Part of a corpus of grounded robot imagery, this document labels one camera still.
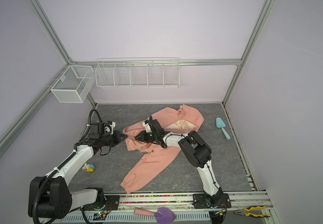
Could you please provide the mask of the pink zip jacket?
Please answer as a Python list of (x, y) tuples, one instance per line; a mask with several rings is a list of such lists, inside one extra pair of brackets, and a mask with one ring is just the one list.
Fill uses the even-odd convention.
[[(198, 131), (204, 122), (202, 114), (194, 107), (182, 104), (178, 110), (166, 107), (151, 115), (158, 120), (161, 127), (166, 131), (176, 134), (188, 134), (190, 131)], [(143, 157), (125, 176), (121, 187), (130, 194), (145, 187), (157, 177), (172, 161), (179, 155), (179, 147), (168, 147), (166, 149), (152, 143), (144, 143), (135, 140), (141, 131), (145, 130), (140, 121), (123, 129), (126, 134), (127, 150), (139, 150)]]

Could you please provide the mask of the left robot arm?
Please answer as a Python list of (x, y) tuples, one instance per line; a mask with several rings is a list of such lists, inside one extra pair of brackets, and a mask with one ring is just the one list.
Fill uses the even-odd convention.
[(127, 138), (127, 135), (115, 130), (115, 126), (113, 121), (103, 122), (96, 109), (90, 111), (86, 131), (74, 144), (72, 153), (51, 172), (31, 181), (28, 215), (33, 223), (39, 224), (42, 218), (46, 218), (51, 224), (88, 205), (105, 208), (108, 201), (102, 188), (71, 192), (69, 183), (95, 154), (105, 156), (103, 147), (111, 150)]

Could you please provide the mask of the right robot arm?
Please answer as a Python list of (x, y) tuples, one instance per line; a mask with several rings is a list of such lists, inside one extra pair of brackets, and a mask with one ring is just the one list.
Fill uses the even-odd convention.
[(179, 147), (188, 162), (197, 169), (202, 181), (203, 193), (193, 195), (193, 206), (196, 209), (227, 209), (230, 207), (229, 196), (223, 192), (212, 168), (212, 150), (196, 131), (191, 131), (188, 134), (166, 131), (158, 120), (152, 119), (152, 117), (149, 117), (142, 125), (145, 130), (134, 137), (136, 140), (156, 144), (164, 149)]

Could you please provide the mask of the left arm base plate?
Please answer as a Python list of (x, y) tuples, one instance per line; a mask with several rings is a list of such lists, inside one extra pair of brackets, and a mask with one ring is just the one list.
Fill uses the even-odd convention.
[(84, 211), (116, 211), (118, 210), (120, 195), (107, 195), (104, 197), (104, 204), (95, 202), (83, 207)]

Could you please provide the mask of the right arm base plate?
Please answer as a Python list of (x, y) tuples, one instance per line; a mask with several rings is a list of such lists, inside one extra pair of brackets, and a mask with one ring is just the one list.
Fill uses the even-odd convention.
[(195, 209), (229, 209), (232, 207), (229, 195), (226, 193), (215, 196), (209, 196), (206, 193), (193, 194), (193, 206)]

